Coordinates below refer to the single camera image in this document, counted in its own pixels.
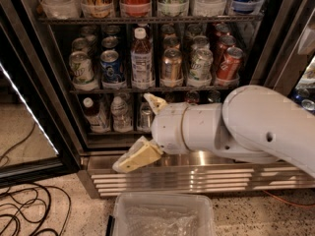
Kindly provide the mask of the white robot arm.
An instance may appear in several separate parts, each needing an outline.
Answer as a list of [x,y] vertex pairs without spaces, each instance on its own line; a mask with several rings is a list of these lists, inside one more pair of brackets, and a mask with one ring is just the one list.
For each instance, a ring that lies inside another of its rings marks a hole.
[[155,113],[152,139],[141,137],[114,164],[128,173],[167,154],[196,150],[237,161],[284,160],[315,176],[315,116],[282,94],[260,86],[233,90],[222,103],[168,103],[144,98]]

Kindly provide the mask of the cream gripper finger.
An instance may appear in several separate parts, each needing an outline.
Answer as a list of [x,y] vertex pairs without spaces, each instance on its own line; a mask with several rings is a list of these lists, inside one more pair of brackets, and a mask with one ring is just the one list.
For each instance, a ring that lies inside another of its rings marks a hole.
[[144,136],[138,139],[129,150],[113,163],[112,169],[118,173],[128,173],[161,159],[162,149],[154,140]]
[[159,114],[167,105],[167,102],[163,98],[157,97],[149,92],[144,94],[144,99],[155,114]]

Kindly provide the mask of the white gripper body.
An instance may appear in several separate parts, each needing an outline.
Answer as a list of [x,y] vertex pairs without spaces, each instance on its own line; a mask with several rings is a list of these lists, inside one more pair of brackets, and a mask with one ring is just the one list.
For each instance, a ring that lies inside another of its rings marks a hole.
[[153,121],[152,137],[158,146],[168,154],[189,152],[182,132],[182,120],[187,108],[186,102],[170,103],[156,115]]

